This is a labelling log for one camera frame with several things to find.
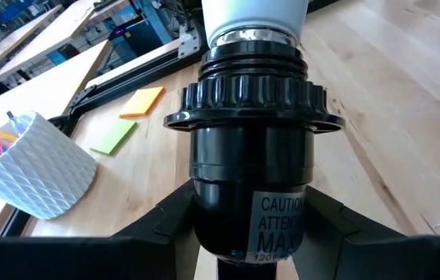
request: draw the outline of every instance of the white pen holder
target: white pen holder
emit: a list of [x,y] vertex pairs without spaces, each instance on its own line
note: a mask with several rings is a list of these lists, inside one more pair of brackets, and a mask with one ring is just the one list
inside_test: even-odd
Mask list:
[[[38,219],[72,207],[89,188],[96,161],[39,114],[20,117],[26,131],[0,155],[0,198]],[[14,132],[11,124],[0,128]]]

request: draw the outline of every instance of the green sticky note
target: green sticky note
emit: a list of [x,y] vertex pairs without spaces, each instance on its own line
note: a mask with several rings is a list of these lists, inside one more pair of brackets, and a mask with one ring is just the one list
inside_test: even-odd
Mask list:
[[118,119],[90,149],[111,156],[123,144],[136,126],[137,123],[135,121]]

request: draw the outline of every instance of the sticky note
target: sticky note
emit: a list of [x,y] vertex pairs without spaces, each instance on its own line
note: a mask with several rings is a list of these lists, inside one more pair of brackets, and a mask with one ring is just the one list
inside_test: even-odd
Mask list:
[[111,156],[136,126],[137,123],[134,121],[117,119],[103,137],[99,138],[90,149]]
[[122,108],[120,117],[147,116],[164,92],[164,87],[137,90]]

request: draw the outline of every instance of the pen holder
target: pen holder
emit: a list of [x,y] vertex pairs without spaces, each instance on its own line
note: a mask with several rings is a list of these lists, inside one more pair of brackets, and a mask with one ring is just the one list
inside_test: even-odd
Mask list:
[[[38,219],[72,207],[89,188],[96,161],[39,114],[20,117],[25,132],[0,155],[0,198]],[[13,132],[11,124],[0,128]]]

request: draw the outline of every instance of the wooden tabletop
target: wooden tabletop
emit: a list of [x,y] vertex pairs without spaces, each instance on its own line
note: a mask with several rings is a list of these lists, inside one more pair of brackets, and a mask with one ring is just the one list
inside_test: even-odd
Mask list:
[[55,7],[4,38],[4,40],[0,42],[0,62],[5,59],[12,50],[32,35],[33,32],[48,21],[57,11],[59,11],[60,8],[60,5]]
[[[310,15],[302,36],[309,80],[328,87],[343,131],[315,138],[312,186],[407,235],[440,235],[440,2],[348,0]],[[188,178],[190,136],[162,126],[198,65],[165,86],[150,116],[112,157],[88,150],[130,98],[88,112],[73,138],[99,162],[92,188],[65,215],[32,220],[29,236],[110,236]],[[196,279],[215,279],[200,252]],[[278,279],[297,279],[291,261]]]
[[79,0],[71,4],[39,36],[0,69],[0,80],[69,43],[79,34],[93,13],[93,0]]
[[[63,114],[72,97],[84,89],[86,83],[96,75],[96,70],[110,43],[104,41],[64,64],[25,82],[0,96],[0,127],[8,121],[6,112],[20,115],[31,110],[45,118]],[[0,225],[12,208],[0,200]]]

